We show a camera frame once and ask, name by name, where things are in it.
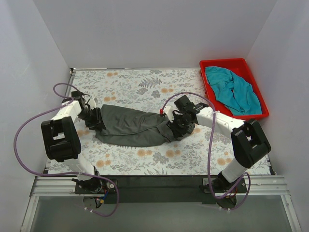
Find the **dark grey t shirt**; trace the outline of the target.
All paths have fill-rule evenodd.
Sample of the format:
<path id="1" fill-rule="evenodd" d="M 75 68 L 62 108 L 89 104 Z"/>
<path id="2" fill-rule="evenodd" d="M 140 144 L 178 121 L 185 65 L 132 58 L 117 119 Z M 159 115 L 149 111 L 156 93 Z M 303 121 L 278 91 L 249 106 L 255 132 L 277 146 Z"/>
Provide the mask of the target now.
<path id="1" fill-rule="evenodd" d="M 96 130 L 96 138 L 102 143 L 152 147 L 180 141 L 168 127 L 168 118 L 157 113 L 144 112 L 114 105 L 102 105 L 101 114 L 105 130 Z M 187 131 L 191 135 L 194 129 Z"/>

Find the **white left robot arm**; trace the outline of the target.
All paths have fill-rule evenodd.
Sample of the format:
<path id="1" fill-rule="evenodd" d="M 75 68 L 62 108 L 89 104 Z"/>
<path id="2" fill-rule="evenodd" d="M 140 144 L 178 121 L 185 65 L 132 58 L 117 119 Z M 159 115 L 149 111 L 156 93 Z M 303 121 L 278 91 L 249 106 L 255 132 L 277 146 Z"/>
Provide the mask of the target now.
<path id="1" fill-rule="evenodd" d="M 73 91 L 71 98 L 63 101 L 58 113 L 41 123 L 46 154 L 50 160 L 63 163 L 76 173 L 77 178 L 73 181 L 80 187 L 99 193 L 103 189 L 103 181 L 98 178 L 98 170 L 81 155 L 81 142 L 74 125 L 77 118 L 83 120 L 90 130 L 101 132 L 106 129 L 94 99 L 86 102 L 84 93 Z"/>

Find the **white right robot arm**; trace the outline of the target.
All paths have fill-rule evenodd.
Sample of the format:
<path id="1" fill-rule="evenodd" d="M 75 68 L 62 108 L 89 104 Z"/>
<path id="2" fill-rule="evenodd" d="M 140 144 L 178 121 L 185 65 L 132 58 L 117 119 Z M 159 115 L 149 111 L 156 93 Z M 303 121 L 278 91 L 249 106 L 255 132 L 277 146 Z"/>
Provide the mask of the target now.
<path id="1" fill-rule="evenodd" d="M 160 113 L 169 119 L 168 126 L 176 138 L 183 137 L 192 124 L 208 127 L 231 139 L 234 158 L 206 185 L 209 190 L 229 192 L 236 188 L 245 172 L 271 151 L 271 145 L 259 122 L 241 120 L 215 111 L 211 103 L 195 104 L 187 96 L 175 101 L 174 109 L 164 104 Z"/>

